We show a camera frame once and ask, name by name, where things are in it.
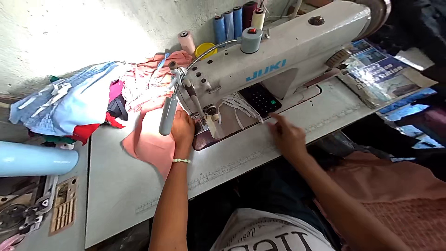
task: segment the white t-shirt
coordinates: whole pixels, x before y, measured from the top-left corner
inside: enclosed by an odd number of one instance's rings
[[[323,234],[303,220],[250,208],[237,209],[211,251],[334,251]]]

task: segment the blue thread spool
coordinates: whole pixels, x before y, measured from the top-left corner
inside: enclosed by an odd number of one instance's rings
[[[234,18],[232,11],[228,10],[223,14],[226,41],[234,39]]]
[[[232,9],[232,16],[234,18],[234,37],[239,38],[242,36],[242,7],[241,6],[235,6]]]
[[[224,28],[224,19],[222,15],[216,15],[214,17],[214,33],[215,33],[215,44],[226,41],[226,31]]]

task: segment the white thread spool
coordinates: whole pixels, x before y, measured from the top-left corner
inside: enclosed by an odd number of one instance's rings
[[[264,21],[265,21],[265,10],[263,8],[257,8],[252,14],[251,27],[262,30]]]

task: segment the concrete wall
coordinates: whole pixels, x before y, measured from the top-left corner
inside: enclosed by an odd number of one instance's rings
[[[177,50],[184,29],[196,44],[213,42],[212,17],[247,1],[0,0],[0,94],[23,97],[49,75]],[[280,15],[286,4],[269,0],[267,7]]]

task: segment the beaded bracelet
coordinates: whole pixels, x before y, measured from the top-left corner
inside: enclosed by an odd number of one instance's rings
[[[188,159],[173,159],[172,162],[173,162],[173,163],[175,163],[175,162],[190,163],[190,160],[188,160]]]

